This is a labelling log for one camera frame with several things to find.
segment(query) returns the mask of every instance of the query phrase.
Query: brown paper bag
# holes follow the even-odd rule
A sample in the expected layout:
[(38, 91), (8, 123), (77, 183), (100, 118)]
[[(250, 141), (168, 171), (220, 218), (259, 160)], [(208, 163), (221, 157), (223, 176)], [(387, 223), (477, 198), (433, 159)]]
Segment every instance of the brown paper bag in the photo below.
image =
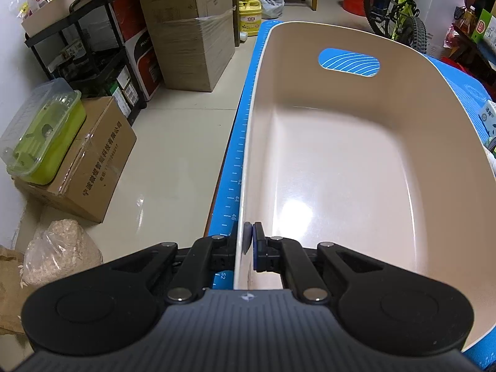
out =
[(34, 288), (21, 285), (23, 255), (0, 246), (0, 334), (24, 333), (21, 309)]

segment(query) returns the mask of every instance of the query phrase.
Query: bicycle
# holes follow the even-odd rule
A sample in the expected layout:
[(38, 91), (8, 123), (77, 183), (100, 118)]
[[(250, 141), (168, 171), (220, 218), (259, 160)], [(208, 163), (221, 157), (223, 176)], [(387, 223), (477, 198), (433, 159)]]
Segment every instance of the bicycle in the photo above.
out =
[(427, 52), (426, 26), (413, 0), (364, 0), (367, 21), (375, 34)]

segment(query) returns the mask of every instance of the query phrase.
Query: beige plastic bin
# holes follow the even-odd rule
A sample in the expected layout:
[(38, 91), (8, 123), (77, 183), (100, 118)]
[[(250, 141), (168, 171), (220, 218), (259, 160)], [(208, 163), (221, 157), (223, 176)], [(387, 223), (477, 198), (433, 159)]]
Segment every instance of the beige plastic bin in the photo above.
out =
[[(322, 68), (325, 48), (376, 57), (371, 77)], [(496, 183), (462, 104), (420, 53), (326, 24), (272, 28), (250, 107), (240, 230), (304, 247), (333, 241), (446, 282), (475, 310), (466, 342), (496, 320)], [(237, 247), (235, 288), (276, 288)]]

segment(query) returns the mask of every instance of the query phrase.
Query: blue mat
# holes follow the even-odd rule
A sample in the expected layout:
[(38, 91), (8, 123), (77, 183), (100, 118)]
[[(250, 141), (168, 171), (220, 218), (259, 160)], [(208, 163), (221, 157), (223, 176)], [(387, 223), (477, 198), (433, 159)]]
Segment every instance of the blue mat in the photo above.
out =
[[(232, 126), (231, 138), (227, 148), (226, 159), (224, 161), (219, 189), (217, 191), (210, 222), (210, 229), (208, 231), (209, 235), (229, 235), (233, 222), (237, 220), (239, 214), (246, 126), (248, 123), (256, 69), (259, 65), (262, 49), (264, 48), (269, 31), (273, 26), (279, 23), (280, 21), (266, 21), (260, 27), (253, 55), (251, 57), (250, 67), (246, 76), (245, 87), (243, 88), (234, 125)], [(488, 137), (488, 133), (478, 116), (478, 111), (485, 104), (485, 101), (490, 99), (489, 94), (485, 91), (480, 82), (474, 78), (439, 60), (431, 57), (428, 59), (430, 59), (448, 81), (451, 88), (458, 96), (458, 99), (462, 102), (470, 120), (472, 120), (481, 141), (485, 141)], [(373, 57), (333, 48), (322, 51), (318, 60), (325, 68), (348, 71), (365, 76), (372, 76), (379, 70), (379, 62)], [(226, 285), (226, 281), (220, 281), (220, 279), (217, 279), (214, 284), (229, 288), (229, 286)], [(496, 361), (496, 356), (494, 354), (496, 352), (495, 349), (496, 329), (493, 329), (493, 331), (464, 354), (483, 369), (493, 361)]]

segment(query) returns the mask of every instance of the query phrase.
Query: gray gripper base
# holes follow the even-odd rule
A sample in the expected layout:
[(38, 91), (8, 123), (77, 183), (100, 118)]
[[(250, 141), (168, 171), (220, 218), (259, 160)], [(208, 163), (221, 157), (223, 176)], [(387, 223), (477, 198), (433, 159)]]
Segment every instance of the gray gripper base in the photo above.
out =
[(167, 308), (140, 341), (115, 353), (73, 358), (37, 352), (18, 372), (472, 372), (458, 351), (428, 358), (379, 353), (339, 326), (328, 308), (289, 290), (208, 290)]

